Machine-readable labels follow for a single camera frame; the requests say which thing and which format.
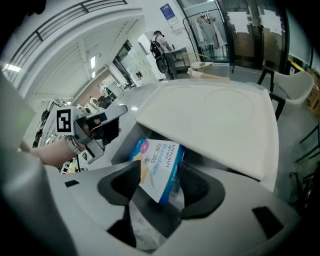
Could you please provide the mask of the blue wall poster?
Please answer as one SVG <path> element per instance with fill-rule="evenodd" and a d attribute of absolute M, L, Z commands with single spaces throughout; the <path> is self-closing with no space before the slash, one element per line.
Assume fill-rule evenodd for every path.
<path fill-rule="evenodd" d="M 176 17 L 175 13 L 173 12 L 171 6 L 168 3 L 160 7 L 160 11 L 162 12 L 164 18 L 166 19 L 168 25 L 171 28 L 179 23 L 178 18 Z"/>

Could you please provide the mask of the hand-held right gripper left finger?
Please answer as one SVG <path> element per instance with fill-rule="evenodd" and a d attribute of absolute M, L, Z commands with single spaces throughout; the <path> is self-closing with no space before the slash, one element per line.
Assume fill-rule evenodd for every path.
<path fill-rule="evenodd" d="M 47 171 L 54 203 L 76 256 L 142 256 L 129 228 L 129 202 L 140 183 L 140 162 L 75 174 Z"/>

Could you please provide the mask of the grey hanging garment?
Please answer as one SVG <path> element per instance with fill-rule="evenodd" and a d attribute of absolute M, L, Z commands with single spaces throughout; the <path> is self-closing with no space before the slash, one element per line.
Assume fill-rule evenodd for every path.
<path fill-rule="evenodd" d="M 213 28 L 213 41 L 214 41 L 214 46 L 216 49 L 222 48 L 223 46 L 226 45 L 225 41 L 223 40 L 221 33 L 215 23 L 216 18 L 210 16 L 210 20 L 211 20 L 211 26 Z"/>

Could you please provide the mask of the white paper sheet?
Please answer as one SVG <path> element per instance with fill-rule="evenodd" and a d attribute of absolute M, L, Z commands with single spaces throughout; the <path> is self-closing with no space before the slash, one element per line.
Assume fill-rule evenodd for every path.
<path fill-rule="evenodd" d="M 252 24 L 248 20 L 248 14 L 245 11 L 228 11 L 229 22 L 234 26 L 235 33 L 249 34 L 248 26 Z"/>
<path fill-rule="evenodd" d="M 269 29 L 271 33 L 282 35 L 282 22 L 281 18 L 276 15 L 274 11 L 263 9 L 263 12 L 260 12 L 260 22 L 261 25 Z"/>

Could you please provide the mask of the grey box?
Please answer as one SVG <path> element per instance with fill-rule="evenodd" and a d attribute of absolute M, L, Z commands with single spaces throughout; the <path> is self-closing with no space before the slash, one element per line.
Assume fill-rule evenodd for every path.
<path fill-rule="evenodd" d="M 181 79 L 126 91 L 128 112 L 107 158 L 121 163 L 136 141 L 157 133 L 274 191 L 279 162 L 277 118 L 267 90 L 245 83 Z"/>

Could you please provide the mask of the white locker cabinet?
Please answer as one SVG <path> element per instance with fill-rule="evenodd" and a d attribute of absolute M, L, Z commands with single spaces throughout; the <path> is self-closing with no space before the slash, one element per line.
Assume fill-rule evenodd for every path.
<path fill-rule="evenodd" d="M 158 82 L 146 55 L 134 47 L 128 51 L 121 63 L 137 87 Z"/>

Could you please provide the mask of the black clothes rack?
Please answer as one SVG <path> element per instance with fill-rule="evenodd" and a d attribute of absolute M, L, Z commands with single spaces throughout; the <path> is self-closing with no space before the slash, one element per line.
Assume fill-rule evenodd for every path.
<path fill-rule="evenodd" d="M 206 7 L 203 10 L 200 10 L 198 7 L 193 6 L 190 8 L 186 8 L 183 10 L 185 14 L 185 18 L 183 19 L 183 26 L 186 32 L 188 33 L 189 40 L 192 44 L 192 48 L 194 53 L 201 54 L 207 56 L 214 60 L 214 63 L 218 64 L 228 64 L 232 66 L 233 63 L 233 55 L 230 50 L 230 44 L 228 39 L 228 32 L 226 31 L 225 19 L 222 15 L 221 9 L 219 7 Z M 225 42 L 225 46 L 222 48 L 215 48 L 215 42 L 213 38 L 213 44 L 210 45 L 200 45 L 198 39 L 198 33 L 196 31 L 195 18 L 196 16 L 204 16 L 208 23 L 211 24 L 211 34 L 212 38 L 214 35 L 214 31 L 212 28 L 211 18 L 214 17 L 215 24 L 220 31 L 222 39 Z"/>

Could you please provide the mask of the grey chair black legs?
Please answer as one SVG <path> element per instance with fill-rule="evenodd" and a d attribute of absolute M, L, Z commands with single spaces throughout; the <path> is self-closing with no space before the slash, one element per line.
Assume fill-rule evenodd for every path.
<path fill-rule="evenodd" d="M 269 96 L 277 101 L 275 117 L 280 115 L 289 116 L 298 110 L 312 91 L 315 81 L 311 74 L 299 71 L 292 75 L 279 73 L 264 68 L 257 82 L 261 85 L 266 74 L 270 74 Z"/>

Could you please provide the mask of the white hanging garment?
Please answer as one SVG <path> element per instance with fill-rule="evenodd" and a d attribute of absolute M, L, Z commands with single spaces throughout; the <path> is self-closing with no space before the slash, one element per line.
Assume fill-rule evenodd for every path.
<path fill-rule="evenodd" d="M 211 31 L 211 24 L 202 15 L 196 16 L 194 20 L 195 28 L 198 35 L 198 41 L 201 46 L 212 45 L 213 37 Z"/>

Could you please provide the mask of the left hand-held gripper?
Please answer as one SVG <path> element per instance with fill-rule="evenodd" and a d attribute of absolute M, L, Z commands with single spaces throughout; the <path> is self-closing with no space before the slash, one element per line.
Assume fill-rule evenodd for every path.
<path fill-rule="evenodd" d="M 76 138 L 76 120 L 85 117 L 88 113 L 83 109 L 74 106 L 59 108 L 55 112 L 56 131 L 62 137 L 52 144 L 48 145 L 50 150 L 70 150 L 65 141 L 66 136 L 72 136 L 76 145 L 81 150 L 87 151 L 87 163 L 92 164 L 94 161 L 104 155 L 106 145 L 110 144 L 115 138 L 119 136 L 120 130 L 108 131 L 97 130 L 112 121 L 119 119 L 126 114 L 128 108 L 126 105 L 109 106 L 103 111 L 97 112 L 86 117 L 86 124 L 89 131 L 92 133 L 86 136 L 84 142 L 81 144 Z"/>

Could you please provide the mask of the blue white carton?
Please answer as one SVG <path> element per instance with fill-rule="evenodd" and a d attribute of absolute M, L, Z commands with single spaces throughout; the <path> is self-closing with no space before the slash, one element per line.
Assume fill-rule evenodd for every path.
<path fill-rule="evenodd" d="M 177 179 L 185 148 L 173 141 L 140 138 L 130 161 L 140 161 L 139 186 L 156 203 L 166 204 Z"/>

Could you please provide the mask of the yellow black bin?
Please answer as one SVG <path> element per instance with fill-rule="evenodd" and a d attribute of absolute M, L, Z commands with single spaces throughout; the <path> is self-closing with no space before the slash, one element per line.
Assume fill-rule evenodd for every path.
<path fill-rule="evenodd" d="M 287 60 L 287 70 L 286 70 L 287 75 L 293 75 L 298 72 L 304 72 L 304 71 L 305 70 L 301 66 L 299 66 L 297 63 L 295 63 L 293 60 L 291 59 Z"/>

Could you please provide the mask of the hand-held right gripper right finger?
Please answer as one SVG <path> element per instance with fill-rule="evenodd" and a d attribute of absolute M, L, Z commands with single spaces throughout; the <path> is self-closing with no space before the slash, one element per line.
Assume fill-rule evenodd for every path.
<path fill-rule="evenodd" d="M 296 229 L 298 213 L 259 182 L 180 163 L 181 222 L 153 256 L 266 256 Z"/>

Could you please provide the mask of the black side table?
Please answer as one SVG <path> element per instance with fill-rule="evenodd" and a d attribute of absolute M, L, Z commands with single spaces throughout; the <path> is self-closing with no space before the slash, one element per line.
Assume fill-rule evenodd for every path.
<path fill-rule="evenodd" d="M 185 64 L 185 61 L 182 57 L 182 54 L 186 53 L 187 49 L 185 47 L 174 49 L 171 54 L 174 60 L 174 65 L 178 73 L 187 72 L 188 66 Z"/>

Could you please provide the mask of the person's left forearm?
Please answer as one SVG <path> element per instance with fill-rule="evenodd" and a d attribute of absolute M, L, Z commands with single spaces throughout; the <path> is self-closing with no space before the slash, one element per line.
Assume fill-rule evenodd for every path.
<path fill-rule="evenodd" d="M 22 141 L 19 148 L 21 151 L 38 158 L 44 165 L 56 168 L 77 156 L 77 154 L 71 150 L 50 150 L 49 144 L 42 147 L 30 148 L 24 141 Z"/>

